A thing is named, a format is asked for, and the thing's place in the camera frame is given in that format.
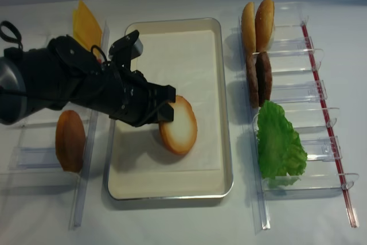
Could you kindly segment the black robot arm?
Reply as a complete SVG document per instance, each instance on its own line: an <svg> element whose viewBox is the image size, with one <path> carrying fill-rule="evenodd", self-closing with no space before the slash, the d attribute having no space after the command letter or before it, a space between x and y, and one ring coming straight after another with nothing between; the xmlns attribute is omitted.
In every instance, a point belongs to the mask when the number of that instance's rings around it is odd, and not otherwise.
<svg viewBox="0 0 367 245"><path fill-rule="evenodd" d="M104 62L74 38L60 36L46 48L7 48L1 57L1 123L12 125L48 108L73 103L134 127L172 122L175 89L148 82L131 60L142 53L139 32L115 41Z"/></svg>

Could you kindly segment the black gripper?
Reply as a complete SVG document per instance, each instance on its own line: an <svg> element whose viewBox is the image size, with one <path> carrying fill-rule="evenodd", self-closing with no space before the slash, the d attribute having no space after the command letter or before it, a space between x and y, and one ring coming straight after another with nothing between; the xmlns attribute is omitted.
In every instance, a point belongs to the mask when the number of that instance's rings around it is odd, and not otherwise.
<svg viewBox="0 0 367 245"><path fill-rule="evenodd" d="M138 71L114 69L112 72L117 82L119 104L109 115L111 119L134 127L174 120L174 109L170 105L175 103L174 87L150 83ZM164 104L159 108L158 102Z"/></svg>

